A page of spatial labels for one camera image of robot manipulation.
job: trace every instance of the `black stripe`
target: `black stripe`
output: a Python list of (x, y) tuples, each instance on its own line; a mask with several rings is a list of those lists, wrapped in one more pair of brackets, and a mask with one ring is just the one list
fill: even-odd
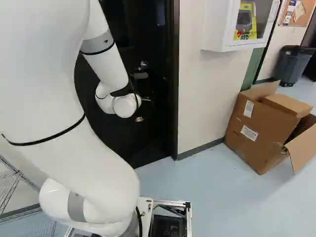
[(108, 48), (103, 49), (103, 50), (101, 50), (101, 51), (99, 51), (99, 52), (95, 52), (95, 53), (84, 53), (84, 52), (80, 51), (80, 53), (82, 53), (83, 55), (98, 55), (98, 54), (101, 54), (101, 53), (104, 53), (104, 52), (110, 50), (110, 49), (114, 46), (114, 44), (115, 44), (115, 41), (113, 41), (113, 43), (112, 43)]
[(108, 95), (106, 95), (104, 98), (100, 98), (97, 96), (97, 94), (95, 94), (95, 97), (97, 97), (99, 100), (104, 100)]
[(85, 115), (83, 115), (82, 118), (78, 122), (76, 122), (74, 125), (72, 125), (71, 127), (67, 128), (59, 133), (56, 133), (55, 135), (52, 135), (52, 136), (49, 136), (49, 137), (46, 137), (43, 139), (39, 139), (39, 140), (36, 140), (33, 142), (24, 142), (24, 143), (11, 142), (3, 134), (1, 134), (1, 135), (2, 135), (2, 137), (4, 137), (8, 141), (8, 143), (10, 143), (13, 146), (18, 146), (18, 147), (32, 146), (32, 145), (37, 145), (37, 144), (40, 144), (43, 142), (48, 142), (52, 139), (55, 139), (57, 137), (60, 137), (64, 134), (66, 134), (67, 132), (69, 132), (69, 131), (73, 130), (75, 127), (77, 127), (84, 119), (85, 119)]

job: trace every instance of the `floor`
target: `floor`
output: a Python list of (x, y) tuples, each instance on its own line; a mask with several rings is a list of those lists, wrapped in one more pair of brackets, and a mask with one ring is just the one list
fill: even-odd
[[(316, 107), (316, 83), (307, 79), (278, 92)], [(192, 202), (193, 237), (314, 237), (315, 171), (316, 159), (294, 176), (287, 159), (259, 176), (224, 144), (136, 169), (142, 196)]]

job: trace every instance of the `gray trash can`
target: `gray trash can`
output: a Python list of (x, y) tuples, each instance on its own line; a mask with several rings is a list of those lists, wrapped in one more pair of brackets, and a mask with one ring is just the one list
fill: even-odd
[(286, 45), (280, 51), (275, 76), (281, 86), (293, 86), (301, 77), (316, 48)]

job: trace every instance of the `box flap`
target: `box flap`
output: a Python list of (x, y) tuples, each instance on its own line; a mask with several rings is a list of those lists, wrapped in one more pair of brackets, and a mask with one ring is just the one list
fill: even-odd
[(249, 90), (242, 91), (241, 94), (253, 100), (260, 101), (262, 98), (265, 98), (266, 96), (275, 94), (279, 84), (279, 80), (265, 83), (262, 86), (253, 87)]
[(315, 138), (316, 124), (285, 144), (290, 153), (294, 173), (300, 171), (316, 155)]
[(313, 106), (283, 94), (269, 95), (263, 98), (262, 103), (298, 118), (309, 115), (313, 109)]

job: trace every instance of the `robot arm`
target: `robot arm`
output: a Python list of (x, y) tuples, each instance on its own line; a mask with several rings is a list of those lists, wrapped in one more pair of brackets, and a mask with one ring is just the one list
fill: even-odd
[[(139, 181), (132, 167), (94, 134), (73, 78), (79, 49), (87, 54), (88, 41), (109, 35), (98, 1), (5, 0), (0, 11), (0, 20), (10, 22), (2, 29), (0, 46), (6, 55), (0, 58), (3, 137), (50, 177), (40, 192), (49, 216), (102, 236), (121, 235), (138, 205)], [(128, 82), (111, 45), (103, 53), (85, 55), (101, 80), (100, 98), (110, 98)], [(113, 112), (121, 106), (116, 101), (124, 100), (112, 99)]]
[(80, 50), (100, 79), (95, 99), (105, 113), (128, 118), (141, 105), (141, 97), (134, 94), (119, 97), (110, 95), (127, 86), (128, 75), (100, 3), (97, 0), (90, 1), (88, 28)]

